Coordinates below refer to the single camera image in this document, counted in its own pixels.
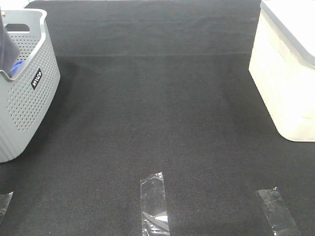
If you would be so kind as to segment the grey perforated laundry basket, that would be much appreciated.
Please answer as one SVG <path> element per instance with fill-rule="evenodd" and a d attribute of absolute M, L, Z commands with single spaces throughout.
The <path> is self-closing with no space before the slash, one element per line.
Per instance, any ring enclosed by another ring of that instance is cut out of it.
<path fill-rule="evenodd" d="M 5 10 L 3 23 L 24 24 L 28 31 L 9 31 L 24 63 L 9 77 L 0 73 L 0 161 L 18 157 L 45 117 L 60 81 L 60 72 L 46 24 L 47 12 Z"/>

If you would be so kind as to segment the blue cloth in basket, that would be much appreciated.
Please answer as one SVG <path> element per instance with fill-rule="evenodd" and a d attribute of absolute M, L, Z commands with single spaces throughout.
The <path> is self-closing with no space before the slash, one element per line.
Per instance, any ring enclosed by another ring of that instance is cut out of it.
<path fill-rule="evenodd" d="M 11 76 L 17 73 L 17 71 L 23 66 L 25 60 L 16 61 L 11 67 Z"/>

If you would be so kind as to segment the clear tape strip right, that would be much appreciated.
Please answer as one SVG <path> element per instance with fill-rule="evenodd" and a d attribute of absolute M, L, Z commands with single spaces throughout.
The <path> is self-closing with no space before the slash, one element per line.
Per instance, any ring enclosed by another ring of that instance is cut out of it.
<path fill-rule="evenodd" d="M 274 236 L 301 236 L 277 187 L 256 192 Z"/>

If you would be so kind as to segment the clear tape strip left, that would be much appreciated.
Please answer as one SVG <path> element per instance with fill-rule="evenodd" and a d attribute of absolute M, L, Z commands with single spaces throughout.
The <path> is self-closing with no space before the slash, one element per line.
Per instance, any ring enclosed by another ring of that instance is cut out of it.
<path fill-rule="evenodd" d="M 4 216 L 7 212 L 7 208 L 10 204 L 14 192 L 8 194 L 0 194 L 0 224 L 2 223 Z"/>

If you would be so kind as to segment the white lidded storage box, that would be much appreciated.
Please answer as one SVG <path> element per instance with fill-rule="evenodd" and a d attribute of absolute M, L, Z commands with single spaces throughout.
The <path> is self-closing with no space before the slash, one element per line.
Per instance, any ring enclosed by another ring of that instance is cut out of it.
<path fill-rule="evenodd" d="M 315 3 L 263 0 L 249 72 L 281 136 L 315 140 Z"/>

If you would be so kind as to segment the clear tape strip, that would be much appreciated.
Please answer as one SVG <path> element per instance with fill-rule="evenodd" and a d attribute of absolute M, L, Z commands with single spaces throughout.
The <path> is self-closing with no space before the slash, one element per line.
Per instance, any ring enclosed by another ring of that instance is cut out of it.
<path fill-rule="evenodd" d="M 7 208 L 10 204 L 14 192 L 8 194 L 0 194 L 0 224 L 2 223 L 4 216 L 7 212 Z"/>
<path fill-rule="evenodd" d="M 256 192 L 274 236 L 301 236 L 277 187 Z"/>
<path fill-rule="evenodd" d="M 163 174 L 151 174 L 140 180 L 142 235 L 169 236 Z"/>

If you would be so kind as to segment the grey towel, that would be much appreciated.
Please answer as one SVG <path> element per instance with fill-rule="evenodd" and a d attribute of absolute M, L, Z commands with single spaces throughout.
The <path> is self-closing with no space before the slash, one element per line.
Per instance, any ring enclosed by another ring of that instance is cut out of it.
<path fill-rule="evenodd" d="M 0 69 L 9 77 L 12 76 L 12 66 L 17 61 L 19 53 L 20 49 L 8 34 L 0 15 Z"/>

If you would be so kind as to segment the clear tape strip centre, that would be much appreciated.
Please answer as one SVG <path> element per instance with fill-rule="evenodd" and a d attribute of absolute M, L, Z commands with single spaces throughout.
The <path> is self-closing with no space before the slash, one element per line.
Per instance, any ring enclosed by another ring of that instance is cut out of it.
<path fill-rule="evenodd" d="M 140 180 L 142 235 L 169 236 L 163 174 L 151 174 Z"/>

